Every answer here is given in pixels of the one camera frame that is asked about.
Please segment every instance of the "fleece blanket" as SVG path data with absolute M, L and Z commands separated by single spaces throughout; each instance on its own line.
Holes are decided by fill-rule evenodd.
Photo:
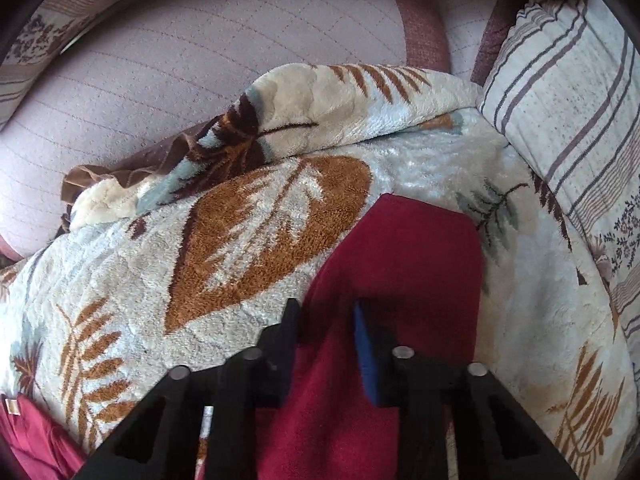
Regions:
M 428 70 L 286 65 L 148 171 L 76 168 L 95 178 L 70 232 L 0 274 L 0 388 L 91 451 L 167 368 L 251 345 L 391 193 L 469 216 L 484 254 L 474 359 L 581 478 L 615 478 L 636 412 L 617 315 L 478 93 Z

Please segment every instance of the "brown fabric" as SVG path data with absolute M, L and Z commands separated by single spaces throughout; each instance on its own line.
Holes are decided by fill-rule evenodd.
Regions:
M 62 182 L 60 199 L 71 205 L 85 189 L 106 178 L 115 178 L 122 187 L 130 187 L 151 174 L 169 173 L 193 149 L 197 139 L 219 118 L 220 116 L 217 116 L 210 121 L 187 128 L 177 135 L 167 137 L 131 155 L 112 168 L 93 164 L 76 166 L 66 174 Z M 63 229 L 67 231 L 68 218 L 65 217 L 66 214 L 63 216 Z
M 450 73 L 447 35 L 435 6 L 425 0 L 396 0 L 406 42 L 406 64 Z
M 498 0 L 495 3 L 494 10 L 482 35 L 471 81 L 484 85 L 498 57 L 500 48 L 504 40 L 507 39 L 510 28 L 516 23 L 518 11 L 526 3 L 527 0 Z

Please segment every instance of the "red cloth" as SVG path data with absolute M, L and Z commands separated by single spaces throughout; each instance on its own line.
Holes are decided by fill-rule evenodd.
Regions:
M 400 344 L 464 364 L 474 356 L 481 269 L 468 217 L 380 197 L 306 295 L 289 399 L 258 427 L 260 480 L 393 479 L 398 412 L 364 395 L 354 300 L 369 298 L 372 318 Z
M 20 415 L 10 415 L 0 396 L 0 434 L 32 480 L 67 480 L 86 455 L 66 431 L 31 400 L 18 395 Z

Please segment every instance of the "floral pattern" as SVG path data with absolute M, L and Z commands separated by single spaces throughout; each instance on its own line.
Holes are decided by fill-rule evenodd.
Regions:
M 636 252 L 640 246 L 640 191 L 625 201 L 625 209 L 622 215 L 613 224 L 613 230 L 598 237 L 598 241 L 604 241 L 613 245 L 611 256 L 611 275 L 622 268 L 631 269 L 636 260 Z
M 74 22 L 65 25 L 47 23 L 41 14 L 32 16 L 14 41 L 6 60 L 12 57 L 21 63 L 34 64 L 49 57 L 62 46 L 67 31 L 73 24 Z

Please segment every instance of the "brown leaf print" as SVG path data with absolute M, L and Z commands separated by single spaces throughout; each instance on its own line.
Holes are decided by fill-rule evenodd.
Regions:
M 290 158 L 209 191 L 184 227 L 165 332 L 258 294 L 332 247 L 357 220 L 370 183 L 357 158 L 319 156 Z
M 435 130 L 436 128 L 453 128 L 455 126 L 451 114 L 442 114 L 428 121 L 416 124 L 421 130 Z
M 110 375 L 117 373 L 124 363 L 120 357 L 94 362 L 120 339 L 120 332 L 100 331 L 113 317 L 112 312 L 101 310 L 108 298 L 95 300 L 85 306 L 72 321 L 60 306 L 56 306 L 69 326 L 69 335 L 60 352 L 58 374 L 63 377 L 61 398 L 65 401 L 65 421 L 71 423 L 74 413 L 78 414 L 78 439 L 85 441 L 89 450 L 95 449 L 99 440 L 108 434 L 100 423 L 121 420 L 134 404 L 129 400 L 119 400 L 129 388 L 130 381 L 116 379 L 104 383 Z M 101 380 L 99 386 L 90 390 L 92 381 Z M 115 401 L 104 406 L 105 402 Z M 92 403 L 98 403 L 98 414 L 94 414 Z
M 42 343 L 25 345 L 22 355 L 14 356 L 12 362 L 18 372 L 18 387 L 20 391 L 33 399 L 33 387 L 36 385 L 36 369 L 40 360 Z
M 564 411 L 554 445 L 585 480 L 598 457 L 604 454 L 607 437 L 612 435 L 611 423 L 625 384 L 622 379 L 616 393 L 604 391 L 602 363 L 595 365 L 597 353 L 594 351 L 587 357 L 587 345 L 582 347 L 569 401 L 547 410 Z
M 146 217 L 149 216 L 150 213 L 151 211 L 144 213 L 129 224 L 127 233 L 131 236 L 132 240 L 137 240 L 146 233 Z
M 113 402 L 106 408 L 101 410 L 95 415 L 97 420 L 103 420 L 104 422 L 116 422 L 122 420 L 129 415 L 129 412 L 136 405 L 132 400 L 124 400 L 123 402 Z
M 602 234 L 589 235 L 589 249 L 596 262 L 596 267 L 604 282 L 610 283 L 613 278 L 613 264 L 607 254 L 607 246 Z
M 18 376 L 18 389 L 31 400 L 36 400 L 35 389 L 40 393 L 44 404 L 49 409 L 49 403 L 44 397 L 38 384 L 36 374 L 40 363 L 42 341 L 45 337 L 42 326 L 33 327 L 25 317 L 22 319 L 22 335 L 20 340 L 12 343 L 10 348 L 10 362 Z
M 8 267 L 6 271 L 0 272 L 0 283 L 4 286 L 9 286 L 14 282 L 17 275 L 18 269 L 15 269 L 14 266 Z
M 198 454 L 196 455 L 197 460 L 204 460 L 207 457 L 207 446 L 209 445 L 209 439 L 206 437 L 201 437 L 198 441 Z
M 176 194 L 183 198 L 210 189 L 230 178 L 254 170 L 265 163 L 255 108 L 246 94 L 219 117 L 210 128 L 203 128 L 190 144 L 187 158 L 204 166 L 204 171 L 186 183 Z M 222 146 L 207 148 L 198 141 L 209 131 Z
M 533 179 L 533 187 L 536 191 L 536 195 L 540 200 L 540 205 L 542 207 L 546 206 L 546 210 L 548 213 L 552 214 L 553 217 L 558 222 L 560 226 L 560 233 L 562 238 L 566 241 L 566 246 L 570 251 L 572 251 L 571 240 L 569 240 L 569 233 L 566 230 L 566 222 L 564 220 L 564 215 L 562 214 L 562 208 L 556 200 L 553 192 L 549 188 L 548 184 L 542 180 L 539 176 L 537 176 L 533 171 L 531 172 L 531 177 Z
M 396 88 L 400 97 L 406 103 L 411 102 L 411 96 L 407 91 L 407 88 L 405 88 L 402 80 L 404 80 L 414 92 L 418 93 L 420 93 L 420 84 L 431 86 L 431 83 L 426 78 L 426 74 L 421 73 L 422 70 L 419 68 L 368 64 L 329 65 L 328 67 L 341 83 L 347 82 L 347 73 L 351 74 L 353 81 L 356 83 L 358 88 L 360 88 L 364 97 L 369 97 L 369 87 L 367 86 L 367 81 L 364 77 L 366 73 L 373 80 L 378 91 L 390 104 L 393 104 L 394 97 L 391 93 L 389 84 Z

